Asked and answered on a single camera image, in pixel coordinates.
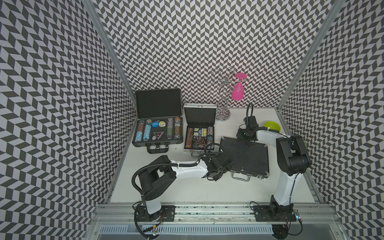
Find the black carbon poker case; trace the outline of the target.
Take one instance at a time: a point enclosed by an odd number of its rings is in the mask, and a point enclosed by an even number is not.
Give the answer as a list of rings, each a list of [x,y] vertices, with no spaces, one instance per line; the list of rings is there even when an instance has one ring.
[[[234,180],[248,182],[251,177],[263,180],[270,176],[267,145],[228,137],[221,137],[220,145],[232,160],[230,172]]]

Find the small silver poker case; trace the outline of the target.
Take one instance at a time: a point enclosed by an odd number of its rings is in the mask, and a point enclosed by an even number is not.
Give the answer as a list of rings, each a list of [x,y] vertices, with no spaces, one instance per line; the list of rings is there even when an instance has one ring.
[[[184,150],[197,157],[215,149],[215,121],[217,106],[213,104],[185,104],[187,131]]]

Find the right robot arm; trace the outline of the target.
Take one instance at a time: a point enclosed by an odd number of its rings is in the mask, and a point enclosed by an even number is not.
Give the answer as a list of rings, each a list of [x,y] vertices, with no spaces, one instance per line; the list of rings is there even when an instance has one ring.
[[[237,138],[245,141],[259,141],[276,148],[277,163],[281,170],[275,193],[268,206],[254,206],[258,222],[296,221],[293,193],[297,181],[310,167],[312,161],[304,140],[299,135],[284,135],[277,130],[260,127],[254,116],[245,117],[245,128],[240,128]]]

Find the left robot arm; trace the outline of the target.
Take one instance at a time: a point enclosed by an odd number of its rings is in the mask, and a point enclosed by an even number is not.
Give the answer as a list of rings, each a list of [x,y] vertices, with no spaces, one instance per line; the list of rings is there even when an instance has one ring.
[[[132,186],[139,192],[146,214],[153,216],[161,213],[159,197],[176,180],[208,179],[218,181],[223,174],[233,168],[233,161],[223,152],[203,153],[196,161],[172,161],[162,155],[150,164],[137,170],[132,176]]]

